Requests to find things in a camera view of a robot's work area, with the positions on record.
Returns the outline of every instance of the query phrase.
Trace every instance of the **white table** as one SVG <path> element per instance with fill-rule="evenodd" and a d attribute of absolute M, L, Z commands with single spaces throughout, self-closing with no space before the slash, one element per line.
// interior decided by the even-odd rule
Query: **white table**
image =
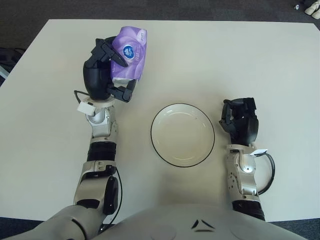
<path fill-rule="evenodd" d="M 256 144 L 276 164 L 273 185 L 260 197 L 266 220 L 320 217 L 317 28 L 142 20 L 49 20 L 32 42 L 0 88 L 1 216 L 46 220 L 73 203 L 91 137 L 73 90 L 85 91 L 82 67 L 95 38 L 117 35 L 122 26 L 147 29 L 148 49 L 132 100 L 115 106 L 124 190 L 115 222 L 163 204 L 231 208 L 224 166 L 229 137 L 218 120 L 224 99 L 243 97 L 255 99 Z M 153 149 L 152 120 L 172 103 L 192 104 L 213 123 L 213 151 L 197 166 L 171 166 Z M 264 164 L 257 159 L 258 183 L 268 176 Z"/>

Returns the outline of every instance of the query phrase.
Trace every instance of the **black cable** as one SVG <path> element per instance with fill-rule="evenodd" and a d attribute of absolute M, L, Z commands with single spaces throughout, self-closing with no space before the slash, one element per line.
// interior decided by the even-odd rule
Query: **black cable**
<path fill-rule="evenodd" d="M 269 153 L 264 152 L 264 153 L 261 153 L 261 154 L 256 154 L 255 156 L 256 157 L 261 157 L 261 156 L 264 156 L 264 155 L 266 155 L 268 157 L 268 159 L 270 161 L 270 164 L 271 164 L 271 178 L 269 179 L 269 182 L 267 183 L 267 185 L 263 189 L 258 191 L 259 195 L 265 193 L 270 188 L 272 182 L 274 181 L 275 174 L 276 174 L 275 161 L 274 161 L 273 157 Z"/>
<path fill-rule="evenodd" d="M 120 189 L 121 189 L 121 197 L 120 197 L 120 203 L 119 203 L 119 206 L 118 206 L 118 210 L 116 211 L 116 214 L 114 215 L 113 219 L 111 220 L 111 222 L 103 229 L 103 231 L 101 232 L 104 232 L 105 230 L 109 229 L 112 225 L 112 223 L 114 222 L 114 220 L 116 219 L 118 213 L 119 213 L 119 210 L 121 208 L 121 204 L 122 204 L 122 196 L 123 196 L 123 188 L 122 188 L 122 181 L 121 181 L 121 177 L 120 177 L 120 174 L 119 174 L 119 171 L 118 169 L 116 169 L 116 173 L 118 174 L 118 177 L 119 177 L 119 182 L 120 182 Z"/>
<path fill-rule="evenodd" d="M 81 102 L 80 98 L 78 97 L 78 94 L 83 94 L 83 95 L 89 96 L 89 94 L 84 91 L 74 90 L 73 93 L 75 95 L 76 100 L 78 101 L 78 104 Z"/>

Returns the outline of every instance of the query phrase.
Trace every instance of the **plate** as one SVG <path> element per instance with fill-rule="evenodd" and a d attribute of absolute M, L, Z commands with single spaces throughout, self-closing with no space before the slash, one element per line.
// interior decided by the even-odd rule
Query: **plate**
<path fill-rule="evenodd" d="M 200 109 L 185 103 L 172 104 L 155 116 L 151 141 L 163 160 L 186 168 L 209 156 L 215 144 L 215 131 Z"/>

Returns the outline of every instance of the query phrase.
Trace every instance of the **purple tissue pack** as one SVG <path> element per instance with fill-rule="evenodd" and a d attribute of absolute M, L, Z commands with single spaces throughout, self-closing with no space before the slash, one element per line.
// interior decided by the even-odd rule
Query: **purple tissue pack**
<path fill-rule="evenodd" d="M 124 26 L 112 42 L 115 50 L 124 58 L 127 67 L 111 61 L 111 77 L 114 83 L 127 84 L 141 78 L 147 51 L 147 30 Z"/>

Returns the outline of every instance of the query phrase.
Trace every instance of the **shoe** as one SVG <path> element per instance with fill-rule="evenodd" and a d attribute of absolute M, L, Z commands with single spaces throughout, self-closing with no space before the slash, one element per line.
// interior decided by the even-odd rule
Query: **shoe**
<path fill-rule="evenodd" d="M 320 19 L 320 9 L 318 11 L 315 11 L 311 17 L 313 17 L 314 19 Z"/>
<path fill-rule="evenodd" d="M 320 0 L 319 1 L 315 1 L 310 7 L 308 7 L 304 13 L 311 15 L 313 14 L 315 11 L 318 11 L 320 8 Z"/>

